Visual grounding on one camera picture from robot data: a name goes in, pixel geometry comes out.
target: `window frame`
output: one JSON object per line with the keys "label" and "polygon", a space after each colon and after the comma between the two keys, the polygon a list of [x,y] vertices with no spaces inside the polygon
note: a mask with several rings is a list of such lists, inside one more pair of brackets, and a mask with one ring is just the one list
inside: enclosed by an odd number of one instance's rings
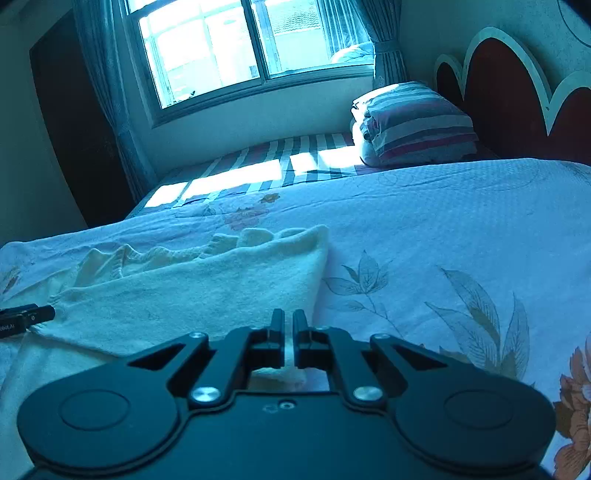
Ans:
{"label": "window frame", "polygon": [[265,59],[262,39],[258,33],[255,15],[252,11],[251,0],[236,0],[235,3],[240,3],[245,13],[244,17],[251,38],[259,78],[221,87],[162,108],[158,97],[157,86],[150,68],[148,53],[144,47],[144,37],[139,26],[139,21],[141,18],[176,0],[155,0],[135,12],[129,11],[127,0],[120,1],[122,2],[121,12],[124,17],[124,27],[130,40],[129,46],[131,48],[132,58],[137,65],[140,88],[143,90],[144,98],[147,102],[148,116],[151,120],[152,128],[171,122],[182,116],[190,115],[191,113],[259,93],[328,80],[374,75],[373,64],[344,64],[325,68],[311,67],[303,70],[271,74]]}

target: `window pane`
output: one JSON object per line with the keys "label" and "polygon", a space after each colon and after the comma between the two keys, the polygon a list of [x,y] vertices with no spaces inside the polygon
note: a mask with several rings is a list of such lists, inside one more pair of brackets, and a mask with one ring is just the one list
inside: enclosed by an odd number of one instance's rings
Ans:
{"label": "window pane", "polygon": [[129,11],[135,12],[136,10],[139,10],[140,8],[143,8],[155,1],[156,0],[127,0],[127,4],[129,5]]}
{"label": "window pane", "polygon": [[345,0],[251,0],[271,74],[370,64],[373,46]]}
{"label": "window pane", "polygon": [[[202,5],[211,3],[216,8],[203,11]],[[259,78],[236,1],[177,0],[140,19],[139,26],[163,108]]]}

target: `window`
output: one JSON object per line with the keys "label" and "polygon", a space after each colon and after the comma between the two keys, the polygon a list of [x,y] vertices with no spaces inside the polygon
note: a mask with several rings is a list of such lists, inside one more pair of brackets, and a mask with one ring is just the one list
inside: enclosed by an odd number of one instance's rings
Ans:
{"label": "window", "polygon": [[153,114],[164,121],[169,111],[370,74],[374,62],[359,18],[339,10],[346,0],[127,1]]}

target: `metal screw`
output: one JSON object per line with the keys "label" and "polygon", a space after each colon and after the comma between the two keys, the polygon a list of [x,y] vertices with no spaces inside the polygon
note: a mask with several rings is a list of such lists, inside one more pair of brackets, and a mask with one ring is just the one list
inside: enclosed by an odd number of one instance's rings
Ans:
{"label": "metal screw", "polygon": [[376,401],[382,398],[384,392],[378,387],[357,387],[353,396],[361,401]]}
{"label": "metal screw", "polygon": [[222,392],[215,387],[199,387],[191,392],[193,400],[199,403],[211,403],[221,396]]}
{"label": "metal screw", "polygon": [[283,410],[292,410],[295,407],[296,404],[292,401],[282,401],[281,403],[279,403],[279,408],[282,408]]}

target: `striped mattress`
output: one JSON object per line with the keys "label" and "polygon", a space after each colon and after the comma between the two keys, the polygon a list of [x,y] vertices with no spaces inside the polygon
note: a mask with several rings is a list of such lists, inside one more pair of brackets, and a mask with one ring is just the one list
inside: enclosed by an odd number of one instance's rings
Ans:
{"label": "striped mattress", "polygon": [[[485,149],[461,160],[495,158]],[[365,175],[387,168],[366,166],[350,132],[283,138],[178,168],[129,214],[128,218],[209,203],[231,195],[263,192],[297,183]]]}

